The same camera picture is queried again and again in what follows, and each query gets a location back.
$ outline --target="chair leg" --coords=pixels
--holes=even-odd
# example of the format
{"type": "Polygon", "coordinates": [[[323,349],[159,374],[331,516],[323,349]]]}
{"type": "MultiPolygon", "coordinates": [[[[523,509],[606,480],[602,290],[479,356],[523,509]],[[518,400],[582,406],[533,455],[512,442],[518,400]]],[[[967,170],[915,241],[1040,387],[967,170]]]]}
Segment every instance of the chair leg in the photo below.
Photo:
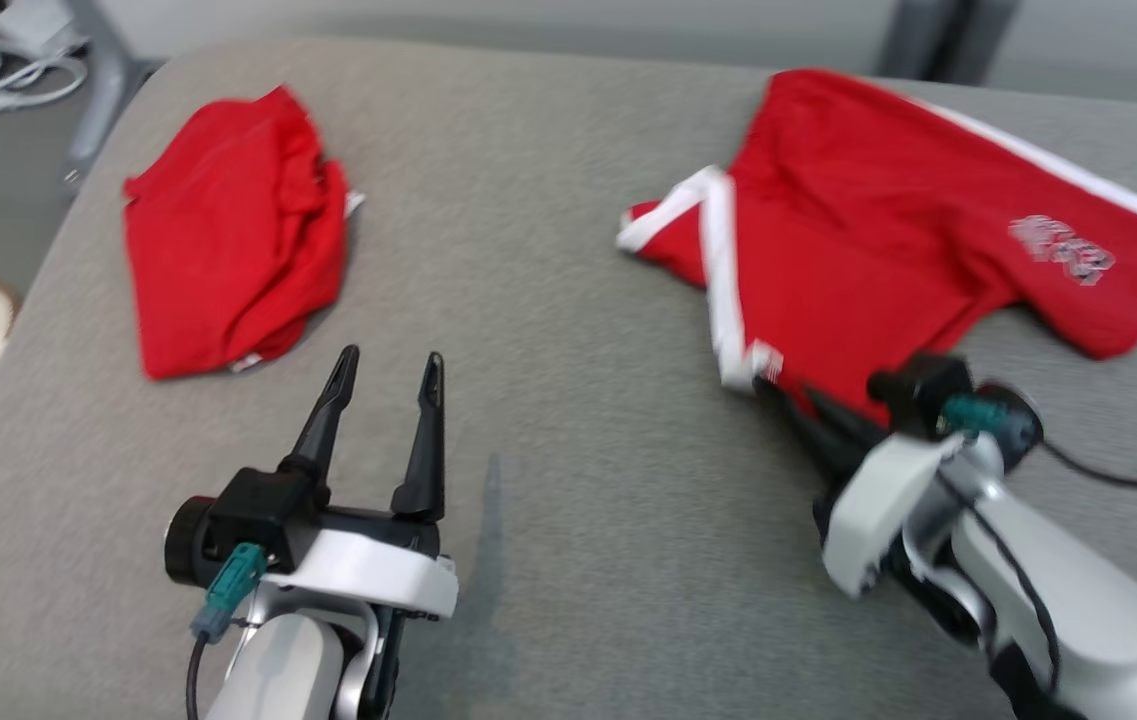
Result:
{"type": "Polygon", "coordinates": [[[74,13],[80,31],[91,42],[88,72],[91,76],[89,82],[92,83],[92,97],[89,97],[88,109],[70,140],[70,151],[61,176],[63,184],[74,193],[82,187],[84,177],[88,177],[106,138],[110,136],[110,131],[115,127],[115,122],[153,72],[155,65],[134,58],[123,38],[115,32],[115,27],[93,0],[66,0],[66,3],[74,13]]]}

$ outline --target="gray floor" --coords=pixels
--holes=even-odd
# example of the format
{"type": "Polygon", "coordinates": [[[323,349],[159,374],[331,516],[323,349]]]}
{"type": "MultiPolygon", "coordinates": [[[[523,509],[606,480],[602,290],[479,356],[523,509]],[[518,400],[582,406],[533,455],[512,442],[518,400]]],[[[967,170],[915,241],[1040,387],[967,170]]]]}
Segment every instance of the gray floor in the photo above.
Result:
{"type": "Polygon", "coordinates": [[[82,88],[47,108],[0,115],[0,281],[20,295],[70,207],[60,177],[85,104],[82,88]]]}

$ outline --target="white stripe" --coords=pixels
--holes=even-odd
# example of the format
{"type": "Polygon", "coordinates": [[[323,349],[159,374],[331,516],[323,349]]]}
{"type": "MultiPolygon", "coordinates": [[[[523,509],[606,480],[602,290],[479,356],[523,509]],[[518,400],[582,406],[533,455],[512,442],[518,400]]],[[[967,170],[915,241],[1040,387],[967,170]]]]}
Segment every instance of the white stripe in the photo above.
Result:
{"type": "Polygon", "coordinates": [[[1003,147],[1004,150],[1011,151],[1013,155],[1019,156],[1019,158],[1034,164],[1035,167],[1052,173],[1053,176],[1061,177],[1063,181],[1074,184],[1074,187],[1080,187],[1099,197],[1102,200],[1107,200],[1120,206],[1120,208],[1137,214],[1137,192],[1121,187],[1120,183],[1107,181],[1107,179],[1098,176],[1097,173],[1080,168],[1079,165],[1062,158],[1060,155],[1054,155],[1044,150],[1043,147],[1021,140],[1020,136],[1003,132],[1002,129],[988,126],[987,123],[982,123],[980,119],[970,118],[964,113],[957,113],[949,108],[943,108],[939,105],[924,102],[923,100],[915,100],[915,104],[926,110],[940,115],[940,117],[957,124],[957,126],[969,132],[976,133],[976,135],[987,138],[990,142],[1003,147]]]}
{"type": "Polygon", "coordinates": [[[724,387],[752,392],[758,373],[775,376],[782,354],[756,340],[746,346],[741,320],[741,296],[737,290],[736,187],[722,169],[708,167],[672,188],[652,213],[641,218],[622,218],[617,247],[638,253],[674,220],[702,206],[702,270],[706,275],[709,306],[709,341],[724,387]]]}

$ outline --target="metal frame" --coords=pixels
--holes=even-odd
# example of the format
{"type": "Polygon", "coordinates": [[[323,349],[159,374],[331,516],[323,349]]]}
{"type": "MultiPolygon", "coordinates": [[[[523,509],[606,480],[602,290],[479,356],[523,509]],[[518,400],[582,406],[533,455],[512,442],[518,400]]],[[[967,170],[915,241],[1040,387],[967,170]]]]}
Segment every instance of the metal frame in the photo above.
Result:
{"type": "Polygon", "coordinates": [[[1021,0],[901,0],[875,74],[981,85],[1021,0]]]}
{"type": "Polygon", "coordinates": [[[124,108],[161,61],[138,59],[128,49],[128,42],[93,0],[65,1],[80,31],[88,35],[92,44],[88,53],[92,97],[70,140],[69,156],[61,175],[63,184],[77,192],[124,108]]]}

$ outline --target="black cable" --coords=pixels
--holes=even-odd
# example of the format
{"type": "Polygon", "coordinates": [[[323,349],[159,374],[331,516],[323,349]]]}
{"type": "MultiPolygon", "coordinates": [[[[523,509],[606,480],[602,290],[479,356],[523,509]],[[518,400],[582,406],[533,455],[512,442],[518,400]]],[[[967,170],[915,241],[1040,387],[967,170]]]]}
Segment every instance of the black cable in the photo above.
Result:
{"type": "Polygon", "coordinates": [[[1070,467],[1076,471],[1076,473],[1079,473],[1085,478],[1099,480],[1103,483],[1115,487],[1137,489],[1137,478],[1117,475],[1115,473],[1109,473],[1106,470],[1097,470],[1096,467],[1085,465],[1079,460],[1076,460],[1074,456],[1071,456],[1068,452],[1062,450],[1062,448],[1054,445],[1054,442],[1049,442],[1048,438],[1044,438],[1043,446],[1049,455],[1060,460],[1062,465],[1070,467]]]}
{"type": "Polygon", "coordinates": [[[976,503],[958,491],[958,488],[953,486],[951,480],[943,473],[938,473],[937,478],[941,480],[941,487],[946,488],[946,491],[951,493],[951,496],[955,497],[955,500],[960,502],[960,505],[964,506],[964,510],[971,512],[972,519],[981,528],[981,532],[987,533],[990,543],[994,543],[994,549],[999,553],[999,557],[1004,562],[1007,562],[1009,568],[1012,568],[1012,573],[1016,576],[1016,584],[1021,585],[1021,591],[1026,594],[1026,599],[1030,601],[1030,606],[1035,610],[1035,620],[1039,623],[1039,630],[1044,634],[1044,640],[1048,643],[1048,664],[1051,665],[1048,694],[1053,696],[1053,694],[1057,693],[1057,685],[1061,684],[1061,642],[1057,639],[1057,626],[1052,621],[1048,606],[1044,605],[1043,597],[1035,589],[1035,585],[1030,582],[1030,576],[1026,573],[1020,562],[1016,562],[1016,556],[1012,555],[1012,548],[1009,547],[1007,543],[1003,541],[1003,537],[999,536],[998,530],[994,529],[994,525],[981,514],[981,511],[976,508],[976,503]]]}
{"type": "Polygon", "coordinates": [[[199,661],[204,660],[204,647],[207,644],[208,634],[198,634],[194,647],[190,651],[190,665],[185,669],[185,720],[199,720],[199,703],[194,696],[199,684],[199,661]]]}

